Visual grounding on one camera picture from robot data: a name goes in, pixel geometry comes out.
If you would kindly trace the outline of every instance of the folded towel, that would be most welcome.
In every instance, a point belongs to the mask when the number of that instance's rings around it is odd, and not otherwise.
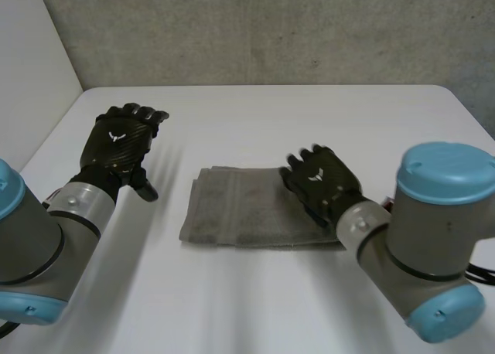
[[[284,187],[277,168],[202,169],[179,238],[237,247],[338,242],[335,230],[316,225]]]

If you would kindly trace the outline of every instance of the table surface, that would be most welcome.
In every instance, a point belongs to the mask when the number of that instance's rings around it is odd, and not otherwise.
[[[436,86],[124,87],[85,92],[22,171],[43,199],[79,171],[94,119],[137,102],[170,113],[144,166],[160,193],[123,189],[63,317],[0,341],[17,353],[492,353],[495,289],[476,326],[422,342],[345,251],[237,250],[181,243],[189,191],[212,165],[267,168],[328,145],[367,197],[394,194],[401,155],[423,141],[495,142]],[[495,243],[473,259],[495,267]]]

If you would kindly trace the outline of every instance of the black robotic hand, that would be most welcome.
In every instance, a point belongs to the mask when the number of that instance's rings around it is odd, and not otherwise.
[[[147,180],[141,162],[159,125],[168,117],[166,112],[136,103],[111,107],[96,119],[80,158],[81,172],[105,170],[120,181],[120,187],[130,185],[145,201],[157,200],[158,193]]]
[[[320,225],[336,226],[340,216],[355,203],[367,200],[356,176],[327,147],[313,145],[300,151],[302,161],[287,157],[291,169],[280,168],[285,187],[294,192],[306,212]]]

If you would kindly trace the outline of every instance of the logo on hand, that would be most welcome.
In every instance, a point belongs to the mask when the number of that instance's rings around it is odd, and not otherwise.
[[[114,136],[110,131],[108,132],[108,136],[110,136],[110,139],[115,143],[117,140],[121,140],[122,138],[125,138],[127,134],[123,134],[121,136]]]
[[[312,182],[322,182],[323,181],[323,169],[321,168],[319,170],[319,173],[316,174],[316,176],[309,177],[308,179]]]

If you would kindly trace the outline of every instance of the blue joint cap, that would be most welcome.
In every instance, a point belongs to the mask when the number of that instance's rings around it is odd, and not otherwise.
[[[433,205],[478,202],[495,192],[495,158],[465,144],[416,145],[402,158],[397,187],[407,196]]]
[[[24,325],[51,325],[60,317],[66,301],[35,294],[0,292],[0,319]]]
[[[426,342],[437,343],[456,337],[483,314],[485,299],[476,286],[465,284],[419,305],[406,320]]]
[[[21,175],[0,159],[0,220],[14,211],[25,192],[26,184]]]

